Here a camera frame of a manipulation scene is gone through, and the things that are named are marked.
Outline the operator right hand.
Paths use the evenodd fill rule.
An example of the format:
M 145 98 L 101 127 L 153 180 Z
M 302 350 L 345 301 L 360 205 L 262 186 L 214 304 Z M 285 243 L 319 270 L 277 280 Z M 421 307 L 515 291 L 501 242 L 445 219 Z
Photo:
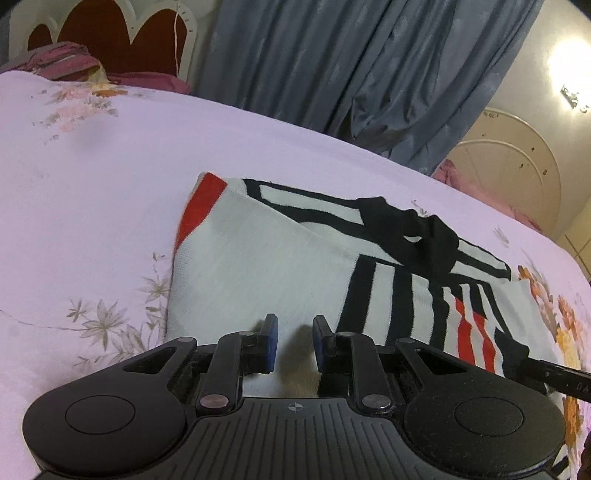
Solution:
M 577 480 L 591 480 L 591 433 L 588 434 L 584 443 Z

